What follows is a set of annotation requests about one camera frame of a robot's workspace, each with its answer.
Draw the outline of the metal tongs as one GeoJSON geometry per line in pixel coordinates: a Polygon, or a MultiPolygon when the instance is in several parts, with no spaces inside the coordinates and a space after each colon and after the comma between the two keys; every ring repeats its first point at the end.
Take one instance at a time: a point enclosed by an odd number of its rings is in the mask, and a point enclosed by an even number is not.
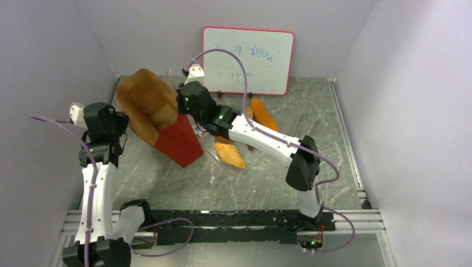
{"type": "Polygon", "coordinates": [[[296,130],[294,132],[295,137],[303,137],[305,135],[311,136],[318,120],[319,116],[304,112],[300,116],[296,130]]]}

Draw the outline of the red brown paper bag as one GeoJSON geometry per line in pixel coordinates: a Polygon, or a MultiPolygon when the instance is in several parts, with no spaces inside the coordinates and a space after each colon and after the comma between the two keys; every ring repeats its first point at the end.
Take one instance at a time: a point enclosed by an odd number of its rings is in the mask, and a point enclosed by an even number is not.
{"type": "Polygon", "coordinates": [[[181,167],[203,155],[188,117],[178,113],[176,93],[152,71],[142,68],[119,82],[116,100],[129,116],[129,128],[181,167]]]}

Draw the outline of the yellow fake bread roll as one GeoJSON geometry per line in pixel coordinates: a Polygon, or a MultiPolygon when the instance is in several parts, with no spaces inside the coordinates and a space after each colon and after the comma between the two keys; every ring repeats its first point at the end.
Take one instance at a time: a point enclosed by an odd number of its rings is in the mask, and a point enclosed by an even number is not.
{"type": "Polygon", "coordinates": [[[214,139],[215,139],[215,141],[218,141],[221,144],[232,144],[233,143],[233,140],[225,139],[225,138],[220,137],[220,136],[214,136],[214,139]]]}

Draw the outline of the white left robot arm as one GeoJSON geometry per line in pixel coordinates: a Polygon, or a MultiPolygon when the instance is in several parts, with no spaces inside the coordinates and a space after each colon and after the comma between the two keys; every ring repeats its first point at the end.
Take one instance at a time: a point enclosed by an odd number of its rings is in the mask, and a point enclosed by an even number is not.
{"type": "Polygon", "coordinates": [[[72,103],[69,115],[86,130],[79,138],[84,190],[75,241],[63,249],[62,261],[66,266],[130,266],[132,240],[137,230],[152,228],[154,215],[140,199],[124,203],[118,220],[112,221],[112,192],[124,151],[120,139],[129,116],[104,102],[72,103]]]}

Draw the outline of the orange triangular fake bread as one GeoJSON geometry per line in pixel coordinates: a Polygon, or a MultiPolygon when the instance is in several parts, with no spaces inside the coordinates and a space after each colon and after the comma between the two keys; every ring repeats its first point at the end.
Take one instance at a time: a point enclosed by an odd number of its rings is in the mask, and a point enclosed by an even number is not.
{"type": "Polygon", "coordinates": [[[239,169],[244,169],[246,167],[245,161],[242,159],[238,149],[234,145],[217,143],[214,144],[214,148],[219,158],[224,163],[239,169]]]}

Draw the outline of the orange fake bread loaf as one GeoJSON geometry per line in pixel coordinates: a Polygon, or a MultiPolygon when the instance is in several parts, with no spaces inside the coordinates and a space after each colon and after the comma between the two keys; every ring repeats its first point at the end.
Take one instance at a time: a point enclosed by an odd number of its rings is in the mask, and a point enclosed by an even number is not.
{"type": "Polygon", "coordinates": [[[261,125],[274,130],[279,131],[279,127],[274,120],[274,118],[269,114],[267,109],[261,100],[257,98],[252,98],[250,101],[250,106],[253,110],[253,118],[261,125]]]}

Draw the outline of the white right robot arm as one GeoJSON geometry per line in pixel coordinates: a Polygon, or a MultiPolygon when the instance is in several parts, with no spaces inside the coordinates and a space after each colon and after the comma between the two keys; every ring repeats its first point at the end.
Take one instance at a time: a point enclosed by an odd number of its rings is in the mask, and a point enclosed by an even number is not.
{"type": "Polygon", "coordinates": [[[226,142],[225,149],[218,151],[227,163],[237,160],[237,149],[231,145],[236,141],[271,154],[288,166],[286,183],[297,191],[301,225],[314,230],[321,224],[322,208],[314,189],[320,160],[309,152],[317,151],[313,138],[298,139],[281,133],[257,98],[251,98],[243,111],[219,105],[198,81],[181,83],[176,101],[180,114],[190,115],[203,131],[226,142]]]}

